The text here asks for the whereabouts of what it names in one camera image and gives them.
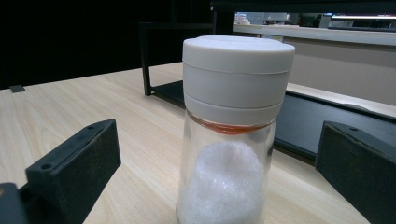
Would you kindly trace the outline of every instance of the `white shelf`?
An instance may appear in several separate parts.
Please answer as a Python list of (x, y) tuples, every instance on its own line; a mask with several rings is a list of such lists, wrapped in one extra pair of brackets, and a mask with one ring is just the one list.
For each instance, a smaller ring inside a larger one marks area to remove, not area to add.
[(396, 46), (396, 33), (329, 30), (295, 25), (238, 25), (234, 32), (256, 35), (279, 35), (305, 39)]

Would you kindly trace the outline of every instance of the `black metal frame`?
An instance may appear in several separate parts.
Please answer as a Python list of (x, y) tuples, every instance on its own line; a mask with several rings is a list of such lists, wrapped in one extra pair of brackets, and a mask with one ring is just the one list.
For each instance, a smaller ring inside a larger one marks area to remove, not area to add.
[[(395, 0), (213, 0), (211, 2), (212, 11), (212, 27), (214, 35), (232, 35), (233, 34), (233, 17), (237, 11), (243, 12), (297, 12), (297, 13), (324, 13), (324, 12), (342, 12), (342, 13), (396, 13), (396, 1)], [(180, 27), (192, 28), (191, 24), (180, 24)], [(147, 29), (175, 29), (175, 24), (147, 24), (142, 23), (140, 29), (141, 37), (141, 50), (142, 50), (142, 69), (145, 81), (145, 94), (151, 95), (155, 93), (157, 97), (164, 99), (165, 101), (185, 108), (184, 97), (183, 97), (183, 81), (172, 82), (157, 87), (151, 87), (149, 83), (149, 58), (147, 53), (147, 42), (146, 42), (146, 30)], [(360, 116), (364, 111), (354, 111), (355, 108), (351, 108), (347, 105), (338, 105), (335, 103), (328, 103), (323, 100), (315, 99), (309, 96), (299, 96), (296, 93), (286, 92), (285, 98), (290, 98), (292, 101), (298, 101), (304, 98), (307, 102), (312, 102), (314, 105), (325, 105), (330, 108), (340, 109), (342, 113), (352, 111), (356, 114), (356, 117)], [(277, 117), (277, 126), (282, 126), (282, 119), (285, 117), (290, 118), (295, 116), (295, 111), (283, 110)], [(374, 122), (386, 121), (392, 125), (396, 124), (396, 118), (388, 118), (387, 116), (378, 115), (376, 113), (367, 112), (364, 116), (372, 119)], [(312, 118), (296, 118), (306, 122), (317, 122), (312, 121)], [(290, 127), (290, 124), (284, 124), (287, 129), (298, 129), (298, 127)], [(320, 132), (320, 130), (309, 129), (307, 135), (312, 132)], [(278, 149), (286, 154), (291, 155), (298, 160), (307, 162), (311, 165), (314, 164), (317, 149), (302, 148), (296, 145), (295, 142), (285, 141), (282, 134), (276, 133), (275, 138), (275, 149)]]
[(149, 46), (148, 46), (148, 30), (212, 30), (214, 32), (213, 23), (161, 23), (161, 22), (140, 22), (139, 23), (139, 39), (140, 53), (142, 61), (143, 82), (145, 87), (145, 95), (150, 96), (155, 93), (156, 96), (164, 100), (171, 101), (173, 104), (183, 107), (183, 96), (180, 96), (180, 88), (182, 83), (175, 82), (157, 87), (151, 86), (149, 75)]
[(297, 13), (384, 13), (395, 12), (394, 0), (213, 0), (213, 11), (297, 12)]

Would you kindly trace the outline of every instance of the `glass jar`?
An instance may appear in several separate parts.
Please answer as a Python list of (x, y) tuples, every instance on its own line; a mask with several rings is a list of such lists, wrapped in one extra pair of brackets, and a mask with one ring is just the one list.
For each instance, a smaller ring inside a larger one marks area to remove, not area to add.
[(208, 35), (183, 43), (180, 224), (261, 224), (294, 47)]
[(186, 110), (179, 223), (263, 223), (275, 124), (225, 125)]

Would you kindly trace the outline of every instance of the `white granular substance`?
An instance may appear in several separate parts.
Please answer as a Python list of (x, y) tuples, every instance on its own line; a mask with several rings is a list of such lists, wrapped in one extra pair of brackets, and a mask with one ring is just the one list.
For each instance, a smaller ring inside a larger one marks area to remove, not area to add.
[(203, 147), (182, 193), (182, 224), (262, 223), (262, 167), (242, 142)]

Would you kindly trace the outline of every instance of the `white lid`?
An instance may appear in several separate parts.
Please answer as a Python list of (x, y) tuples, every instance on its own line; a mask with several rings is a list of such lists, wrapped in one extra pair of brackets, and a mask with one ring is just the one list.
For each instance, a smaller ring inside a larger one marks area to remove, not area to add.
[(183, 45), (187, 109), (223, 124), (273, 120), (281, 107), (294, 47), (254, 37), (206, 35)]

